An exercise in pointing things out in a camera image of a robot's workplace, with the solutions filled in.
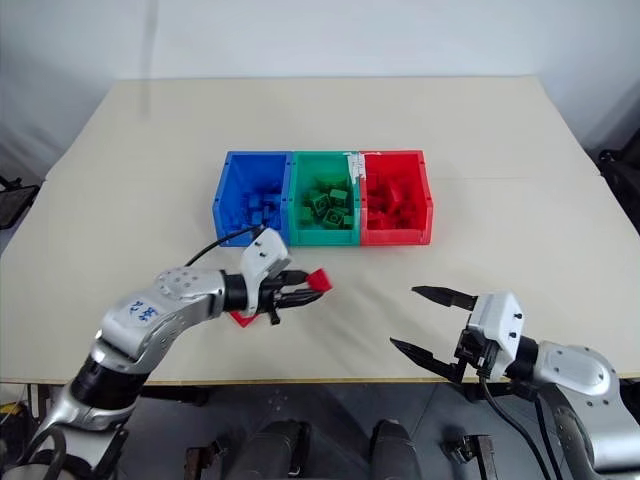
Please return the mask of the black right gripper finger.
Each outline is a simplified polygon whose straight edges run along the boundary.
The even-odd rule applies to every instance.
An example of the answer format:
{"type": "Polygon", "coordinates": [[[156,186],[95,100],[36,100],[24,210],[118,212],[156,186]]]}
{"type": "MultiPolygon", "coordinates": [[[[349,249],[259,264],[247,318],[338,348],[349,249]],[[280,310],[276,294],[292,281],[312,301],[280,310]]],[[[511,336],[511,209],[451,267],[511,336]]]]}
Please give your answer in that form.
{"type": "Polygon", "coordinates": [[[469,312],[474,310],[478,300],[477,296],[446,287],[415,286],[411,288],[411,291],[444,307],[456,307],[469,312]]]}
{"type": "Polygon", "coordinates": [[[419,346],[394,338],[390,338],[390,342],[417,366],[432,372],[451,383],[462,383],[467,367],[467,362],[464,359],[458,359],[456,362],[446,363],[436,359],[431,351],[425,350],[419,346]]]}

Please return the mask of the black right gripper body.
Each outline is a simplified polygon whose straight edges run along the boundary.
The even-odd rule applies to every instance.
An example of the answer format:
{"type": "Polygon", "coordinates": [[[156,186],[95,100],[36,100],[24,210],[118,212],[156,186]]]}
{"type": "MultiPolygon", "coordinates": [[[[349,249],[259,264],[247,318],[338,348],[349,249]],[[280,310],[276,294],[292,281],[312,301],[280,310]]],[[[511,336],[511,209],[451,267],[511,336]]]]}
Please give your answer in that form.
{"type": "Polygon", "coordinates": [[[498,353],[499,344],[495,340],[486,339],[480,332],[465,328],[459,336],[454,357],[460,365],[473,367],[479,378],[488,380],[498,353]]]}

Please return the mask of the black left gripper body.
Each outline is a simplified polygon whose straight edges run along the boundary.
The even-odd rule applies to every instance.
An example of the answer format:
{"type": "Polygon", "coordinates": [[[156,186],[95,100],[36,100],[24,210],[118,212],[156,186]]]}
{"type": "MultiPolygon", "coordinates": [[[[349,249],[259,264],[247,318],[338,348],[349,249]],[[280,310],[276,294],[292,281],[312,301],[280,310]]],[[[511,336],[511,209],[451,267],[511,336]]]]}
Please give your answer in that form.
{"type": "Polygon", "coordinates": [[[280,273],[276,277],[266,278],[259,288],[257,312],[266,314],[272,326],[281,323],[279,311],[288,307],[286,295],[282,293],[285,286],[286,274],[280,273]]]}

